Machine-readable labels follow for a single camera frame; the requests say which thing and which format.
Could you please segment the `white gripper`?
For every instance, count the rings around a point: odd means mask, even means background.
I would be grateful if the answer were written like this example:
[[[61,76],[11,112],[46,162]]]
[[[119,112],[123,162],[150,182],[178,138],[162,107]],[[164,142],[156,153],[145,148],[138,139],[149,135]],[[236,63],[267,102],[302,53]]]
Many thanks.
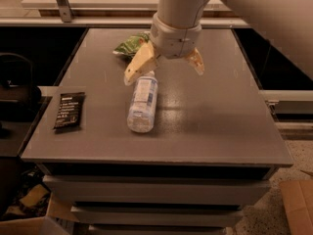
[[[152,42],[144,43],[127,66],[124,72],[125,85],[133,84],[140,76],[158,68],[157,52],[167,59],[185,57],[188,65],[198,75],[203,75],[203,60],[196,48],[200,32],[199,24],[191,28],[175,28],[163,23],[157,14],[154,14],[150,30]]]

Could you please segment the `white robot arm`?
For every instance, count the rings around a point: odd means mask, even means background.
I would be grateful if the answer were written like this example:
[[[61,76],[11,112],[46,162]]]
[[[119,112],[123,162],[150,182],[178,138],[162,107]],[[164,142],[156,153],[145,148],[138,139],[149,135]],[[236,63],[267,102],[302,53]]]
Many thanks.
[[[313,78],[313,0],[221,0],[292,63]],[[198,74],[204,64],[197,41],[209,0],[158,0],[150,41],[143,44],[124,72],[134,83],[157,68],[157,58],[183,58]]]

